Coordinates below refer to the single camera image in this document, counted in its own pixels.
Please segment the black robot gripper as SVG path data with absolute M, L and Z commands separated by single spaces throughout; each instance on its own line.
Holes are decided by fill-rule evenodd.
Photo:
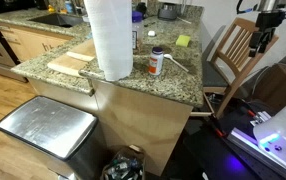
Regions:
M 258 14 L 256 24 L 257 30 L 252 33 L 249 47 L 250 57 L 257 53 L 264 53 L 267 45 L 271 42 L 275 29 L 283 22 L 286 13 L 284 11 L 261 12 Z

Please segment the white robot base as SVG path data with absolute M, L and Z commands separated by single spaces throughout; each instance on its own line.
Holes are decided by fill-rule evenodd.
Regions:
M 252 132 L 253 137 L 234 128 L 228 139 L 286 178 L 286 106 Z

